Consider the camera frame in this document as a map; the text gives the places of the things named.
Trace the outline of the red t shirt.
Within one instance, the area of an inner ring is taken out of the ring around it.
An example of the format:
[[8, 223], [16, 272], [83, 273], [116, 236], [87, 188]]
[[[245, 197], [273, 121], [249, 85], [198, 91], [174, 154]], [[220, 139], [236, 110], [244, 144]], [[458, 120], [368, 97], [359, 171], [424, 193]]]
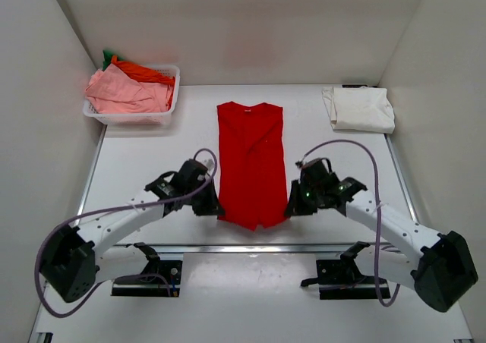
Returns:
[[216, 110], [219, 201], [225, 210], [218, 219], [251, 231], [281, 224], [288, 202], [283, 108], [226, 102]]

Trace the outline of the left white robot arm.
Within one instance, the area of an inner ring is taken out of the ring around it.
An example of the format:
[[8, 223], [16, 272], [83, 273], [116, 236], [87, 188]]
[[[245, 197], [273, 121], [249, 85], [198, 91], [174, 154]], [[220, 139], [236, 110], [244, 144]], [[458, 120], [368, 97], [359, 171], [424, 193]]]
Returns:
[[56, 226], [36, 257], [36, 277], [43, 277], [66, 303], [89, 295], [100, 283], [126, 275], [156, 277], [156, 252], [143, 242], [118, 247], [127, 236], [189, 207], [196, 216], [221, 216], [214, 178], [215, 158], [186, 160], [178, 171], [151, 181], [123, 206], [86, 212]]

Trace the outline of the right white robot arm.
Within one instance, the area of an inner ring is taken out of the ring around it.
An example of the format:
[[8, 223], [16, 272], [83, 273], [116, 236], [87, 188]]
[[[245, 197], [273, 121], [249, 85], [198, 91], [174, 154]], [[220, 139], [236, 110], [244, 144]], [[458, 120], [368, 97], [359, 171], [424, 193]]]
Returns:
[[296, 165], [300, 175], [292, 181], [287, 217], [334, 209], [395, 247], [394, 251], [385, 251], [376, 244], [358, 241], [340, 254], [330, 272], [308, 278], [301, 286], [355, 285], [377, 275], [415, 291], [430, 308], [445, 313], [478, 281], [462, 235], [455, 231], [440, 233], [378, 203], [360, 181], [339, 179], [329, 159], [299, 161]]

